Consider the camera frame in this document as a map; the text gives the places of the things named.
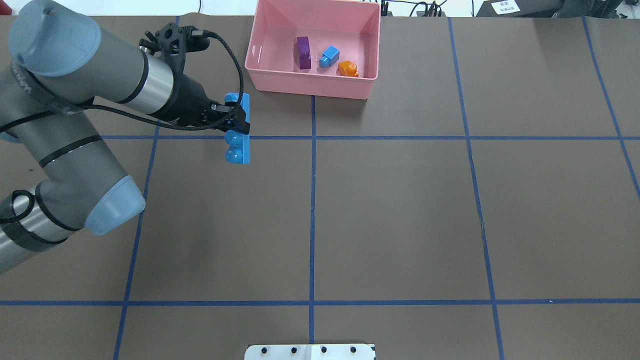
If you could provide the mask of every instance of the blue toy block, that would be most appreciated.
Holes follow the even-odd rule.
[[[322,58],[320,59],[320,67],[329,67],[335,64],[336,61],[340,58],[340,50],[338,50],[333,45],[329,45],[326,50],[322,53]]]
[[[237,100],[237,92],[230,92],[225,96],[225,102]],[[249,116],[249,94],[246,92],[242,94],[241,106],[246,113],[244,121],[251,123]],[[227,130],[225,133],[225,141],[229,144],[229,149],[225,155],[228,162],[232,164],[249,164],[251,160],[251,139],[249,135],[239,133],[235,130]]]

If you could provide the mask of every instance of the sticker with text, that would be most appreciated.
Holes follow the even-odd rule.
[[[520,11],[515,0],[498,1],[497,3],[491,3],[491,6],[493,6],[495,13],[498,15],[502,13],[515,13]]]

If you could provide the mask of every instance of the white bracket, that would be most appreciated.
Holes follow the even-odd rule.
[[[376,360],[371,344],[252,345],[244,360]]]

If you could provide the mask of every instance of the blue grid line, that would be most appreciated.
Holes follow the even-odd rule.
[[[309,300],[130,300],[137,307],[244,307],[305,306]],[[468,306],[468,305],[562,305],[640,304],[640,298],[586,299],[463,299],[463,300],[314,300],[314,306]],[[0,306],[122,306],[123,301],[100,300],[0,300]]]
[[[504,349],[502,347],[502,333],[500,331],[500,320],[498,317],[498,306],[495,302],[495,290],[493,288],[493,275],[491,272],[491,262],[489,260],[489,246],[486,241],[486,232],[484,230],[484,217],[482,214],[482,204],[480,203],[480,193],[476,177],[476,166],[474,164],[473,152],[471,148],[471,137],[469,135],[469,125],[467,122],[467,109],[465,107],[465,98],[462,92],[462,80],[460,79],[460,66],[458,64],[458,54],[456,53],[456,40],[453,33],[453,22],[449,21],[449,35],[451,37],[451,51],[453,53],[453,65],[456,69],[456,81],[458,82],[458,97],[460,98],[460,110],[462,112],[462,123],[465,127],[465,136],[467,137],[467,152],[469,156],[469,165],[471,167],[471,179],[474,185],[474,195],[476,196],[476,209],[480,219],[480,230],[482,234],[482,243],[484,248],[484,266],[486,268],[486,278],[489,285],[489,296],[491,297],[491,308],[493,311],[493,324],[495,327],[495,338],[498,346],[498,355],[500,360],[504,360]]]
[[[151,171],[154,167],[154,160],[156,159],[156,148],[158,144],[158,134],[160,127],[156,126],[156,133],[154,135],[154,142],[151,145],[151,155],[149,156],[149,165],[147,167],[147,178],[145,180],[145,189],[143,197],[147,199],[149,193],[149,182],[151,180]],[[127,285],[124,291],[124,299],[122,301],[122,312],[120,313],[120,325],[118,326],[118,336],[116,337],[116,345],[113,351],[113,360],[118,360],[120,356],[120,345],[122,344],[122,335],[124,333],[124,324],[127,319],[127,308],[129,307],[129,295],[131,294],[131,283],[133,282],[133,271],[136,268],[136,258],[138,257],[138,245],[140,244],[140,234],[142,232],[142,220],[145,216],[145,210],[138,215],[138,226],[136,228],[136,238],[133,241],[133,250],[131,252],[131,262],[129,263],[129,275],[127,276]]]
[[[316,342],[314,302],[316,300],[316,97],[311,96],[311,216],[309,229],[309,343]]]
[[[154,135],[103,135],[105,140],[153,140]],[[162,140],[224,140],[223,135],[159,135]],[[471,140],[543,140],[543,141],[619,141],[618,136],[481,136]],[[251,135],[252,140],[313,140],[309,135]],[[463,135],[320,135],[316,140],[466,140]],[[640,136],[623,136],[623,140],[640,140]]]
[[[602,88],[602,93],[604,94],[604,99],[607,102],[607,107],[609,108],[609,114],[611,114],[611,120],[613,121],[613,126],[616,128],[616,134],[618,134],[618,140],[620,141],[620,147],[622,148],[622,153],[625,155],[625,160],[627,161],[627,167],[629,169],[629,174],[631,175],[631,180],[633,181],[634,187],[636,188],[636,194],[638,199],[640,199],[640,186],[638,186],[638,180],[636,179],[636,173],[634,172],[634,168],[631,165],[631,159],[629,158],[629,153],[627,152],[627,147],[625,146],[625,141],[622,138],[622,132],[620,131],[620,125],[618,124],[618,119],[616,118],[616,113],[613,111],[613,105],[611,104],[611,99],[609,98],[609,93],[607,91],[607,87],[604,85],[604,80],[602,79],[602,73],[600,72],[600,66],[598,66],[598,60],[596,59],[596,53],[593,50],[593,44],[591,43],[591,34],[589,33],[589,27],[587,26],[587,18],[582,17],[582,25],[584,26],[584,33],[587,36],[587,43],[589,44],[589,52],[591,53],[591,59],[593,60],[593,66],[596,70],[596,75],[598,76],[598,80],[600,82],[600,87]]]

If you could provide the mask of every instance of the pink plastic box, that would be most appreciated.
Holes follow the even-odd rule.
[[[298,67],[297,37],[309,37],[311,69]],[[337,63],[320,67],[333,45],[340,60],[358,65],[359,78],[341,76]],[[256,89],[366,99],[378,78],[380,5],[341,0],[258,0],[246,67]]]

